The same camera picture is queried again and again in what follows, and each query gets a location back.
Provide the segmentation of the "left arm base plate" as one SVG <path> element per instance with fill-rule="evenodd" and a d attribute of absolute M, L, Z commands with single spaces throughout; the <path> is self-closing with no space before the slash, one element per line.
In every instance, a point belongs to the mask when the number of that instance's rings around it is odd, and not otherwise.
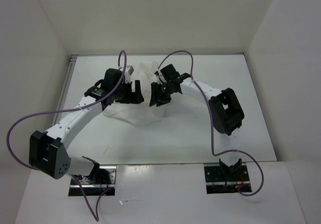
<path fill-rule="evenodd" d="M 95 180 L 90 180 L 85 176 L 76 175 L 86 196 L 114 196 L 116 184 L 117 166 L 100 166 L 100 175 Z"/>

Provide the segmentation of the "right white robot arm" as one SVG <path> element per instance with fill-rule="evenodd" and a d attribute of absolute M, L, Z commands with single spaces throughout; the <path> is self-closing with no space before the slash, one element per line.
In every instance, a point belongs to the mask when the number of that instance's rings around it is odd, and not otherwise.
<path fill-rule="evenodd" d="M 239 129 L 244 119 L 243 109 L 234 90 L 210 87 L 193 79 L 189 73 L 179 74 L 171 64 L 158 69 L 154 74 L 156 82 L 151 83 L 150 107 L 170 103 L 174 93 L 193 97 L 207 106 L 212 117 L 212 130 L 224 148 L 223 154 L 218 155 L 220 175 L 225 180 L 232 180 L 242 164 L 237 149 Z"/>

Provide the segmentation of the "white fabric skirt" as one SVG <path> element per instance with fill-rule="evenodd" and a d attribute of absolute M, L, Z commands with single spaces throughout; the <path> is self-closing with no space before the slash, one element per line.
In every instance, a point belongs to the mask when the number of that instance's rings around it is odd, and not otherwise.
<path fill-rule="evenodd" d="M 165 105 L 159 107 L 155 105 L 149 106 L 151 84 L 157 81 L 154 73 L 158 68 L 158 63 L 155 61 L 134 63 L 133 68 L 134 72 L 131 79 L 140 81 L 144 101 L 140 104 L 113 103 L 102 114 L 107 118 L 127 122 L 136 127 L 160 122 L 167 107 Z"/>

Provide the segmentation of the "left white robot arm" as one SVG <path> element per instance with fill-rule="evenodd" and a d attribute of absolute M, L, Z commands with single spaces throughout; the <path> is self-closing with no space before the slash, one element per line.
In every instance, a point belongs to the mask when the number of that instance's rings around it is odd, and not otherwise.
<path fill-rule="evenodd" d="M 99 180 L 99 163 L 89 157 L 69 157 L 67 150 L 74 138 L 96 116 L 113 103 L 140 104 L 144 98 L 140 81 L 131 81 L 132 66 L 124 71 L 109 68 L 103 79 L 89 88 L 76 106 L 57 124 L 30 137 L 29 164 L 35 169 L 60 179 L 65 174 L 81 175 L 92 184 Z"/>

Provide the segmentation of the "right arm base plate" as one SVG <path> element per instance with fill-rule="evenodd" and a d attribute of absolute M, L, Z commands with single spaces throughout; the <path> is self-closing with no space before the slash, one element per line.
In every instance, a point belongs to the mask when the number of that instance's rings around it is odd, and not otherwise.
<path fill-rule="evenodd" d="M 205 165 L 204 173 L 207 194 L 237 193 L 239 188 L 241 192 L 252 192 L 246 165 L 227 177 L 219 164 Z"/>

